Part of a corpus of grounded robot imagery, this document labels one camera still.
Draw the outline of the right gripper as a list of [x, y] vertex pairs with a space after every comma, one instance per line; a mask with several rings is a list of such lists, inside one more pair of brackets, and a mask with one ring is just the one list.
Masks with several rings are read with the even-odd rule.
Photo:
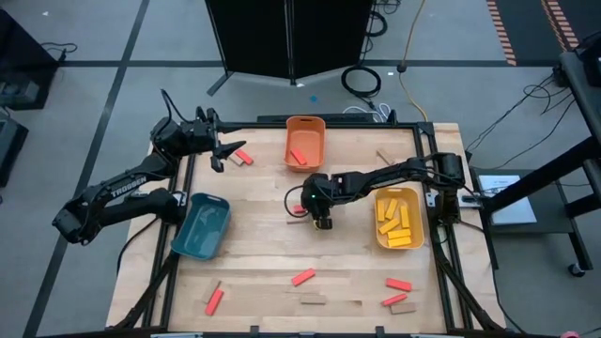
[[[302, 184], [301, 205], [313, 215], [324, 215], [327, 208], [342, 204], [341, 183], [341, 174], [311, 174]], [[331, 215], [325, 221], [326, 230], [332, 230]], [[318, 218], [313, 218], [313, 226], [315, 230], [319, 230]]]

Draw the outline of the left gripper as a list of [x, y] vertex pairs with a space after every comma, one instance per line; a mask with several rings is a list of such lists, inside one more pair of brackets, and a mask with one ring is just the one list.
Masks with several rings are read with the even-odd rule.
[[227, 134], [241, 130], [239, 123], [220, 121], [213, 108], [208, 108], [204, 114], [202, 109], [196, 109], [196, 119], [187, 126], [184, 132], [184, 155], [211, 153], [210, 165], [217, 172], [223, 172], [222, 159], [229, 158], [239, 148], [243, 147], [245, 141], [237, 141], [230, 144], [222, 144], [219, 133]]

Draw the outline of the long black bar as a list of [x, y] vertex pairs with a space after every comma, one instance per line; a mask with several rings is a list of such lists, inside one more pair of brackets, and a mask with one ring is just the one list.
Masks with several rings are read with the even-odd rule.
[[[319, 117], [326, 123], [375, 123], [371, 115], [363, 113], [347, 114], [317, 114], [309, 117]], [[256, 118], [257, 123], [286, 123], [290, 115], [260, 115]]]

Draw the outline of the orange plastic bin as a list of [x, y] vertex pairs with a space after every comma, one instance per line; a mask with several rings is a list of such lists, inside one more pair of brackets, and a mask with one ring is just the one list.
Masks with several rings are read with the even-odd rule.
[[[308, 115], [291, 116], [285, 123], [285, 165], [292, 172], [316, 172], [325, 161], [325, 121], [319, 117]], [[304, 166], [298, 166], [290, 154], [290, 150], [300, 150], [307, 160]]]

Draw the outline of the teal plastic bin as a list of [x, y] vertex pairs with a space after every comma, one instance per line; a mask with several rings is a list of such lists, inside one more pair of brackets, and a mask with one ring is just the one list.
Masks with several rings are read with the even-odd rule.
[[228, 230], [231, 207], [221, 197], [196, 193], [191, 208], [171, 250], [177, 254], [207, 261], [217, 256]]

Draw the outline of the yellow plastic bin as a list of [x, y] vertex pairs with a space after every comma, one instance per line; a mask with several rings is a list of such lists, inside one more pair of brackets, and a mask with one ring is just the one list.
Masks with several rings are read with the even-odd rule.
[[[401, 225], [399, 208], [403, 205], [408, 207], [408, 215], [409, 215], [409, 223], [410, 223], [409, 230], [411, 232], [410, 238], [412, 240], [412, 243], [409, 244], [408, 246], [390, 248], [388, 246], [389, 239], [388, 239], [387, 234], [381, 235], [378, 232], [378, 228], [380, 226], [382, 226], [384, 223], [386, 223], [388, 221], [388, 219], [385, 218], [385, 221], [383, 223], [380, 223], [378, 221], [377, 200], [381, 199], [385, 202], [385, 212], [386, 212], [386, 208], [388, 207], [390, 200], [392, 198], [395, 198], [398, 201], [398, 206], [396, 208], [394, 217], [400, 221], [400, 224], [397, 225], [394, 228], [394, 230], [403, 229], [402, 225]], [[390, 249], [390, 250], [413, 250], [413, 249], [419, 249], [424, 244], [424, 224], [423, 224], [422, 213], [421, 213], [421, 204], [420, 204], [420, 200], [418, 197], [418, 193], [415, 190], [413, 190], [411, 188], [386, 188], [386, 189], [378, 190], [376, 193], [376, 197], [375, 197], [374, 211], [375, 211], [376, 239], [377, 239], [378, 244], [382, 248]]]

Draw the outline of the black folding partition screen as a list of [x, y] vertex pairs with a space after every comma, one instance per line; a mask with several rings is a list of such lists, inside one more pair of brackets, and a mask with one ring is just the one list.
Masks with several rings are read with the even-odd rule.
[[205, 0], [226, 72], [288, 80], [360, 61], [375, 0]]

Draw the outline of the dark equipment box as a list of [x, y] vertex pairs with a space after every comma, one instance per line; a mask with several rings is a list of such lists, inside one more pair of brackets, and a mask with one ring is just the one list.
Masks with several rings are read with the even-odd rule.
[[23, 148], [29, 129], [0, 107], [0, 188], [8, 184], [12, 168]]

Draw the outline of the black desk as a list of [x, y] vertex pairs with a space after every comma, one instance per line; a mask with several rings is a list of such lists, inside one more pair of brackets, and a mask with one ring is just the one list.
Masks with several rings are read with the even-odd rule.
[[42, 109], [58, 69], [55, 60], [0, 8], [0, 106]]

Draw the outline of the black equipment cart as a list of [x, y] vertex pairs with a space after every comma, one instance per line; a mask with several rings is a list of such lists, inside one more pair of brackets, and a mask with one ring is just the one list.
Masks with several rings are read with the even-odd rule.
[[[560, 179], [577, 169], [585, 172], [592, 192], [578, 200], [569, 202]], [[518, 181], [487, 197], [480, 209], [485, 238], [493, 268], [498, 267], [492, 237], [495, 235], [549, 235], [563, 234], [569, 237], [576, 262], [567, 270], [574, 277], [582, 277], [593, 268], [576, 217], [601, 209], [601, 144], [591, 136], [576, 144], [556, 159], [528, 170], [478, 169], [471, 167], [471, 182], [474, 189], [484, 193], [484, 176], [517, 176]], [[493, 223], [493, 213], [510, 207], [525, 198], [532, 207], [534, 221], [504, 225]]]

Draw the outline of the black machine stand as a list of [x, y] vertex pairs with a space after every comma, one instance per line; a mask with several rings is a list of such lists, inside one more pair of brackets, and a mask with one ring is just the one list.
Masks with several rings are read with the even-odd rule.
[[561, 53], [553, 76], [559, 86], [571, 89], [589, 131], [601, 144], [601, 30]]

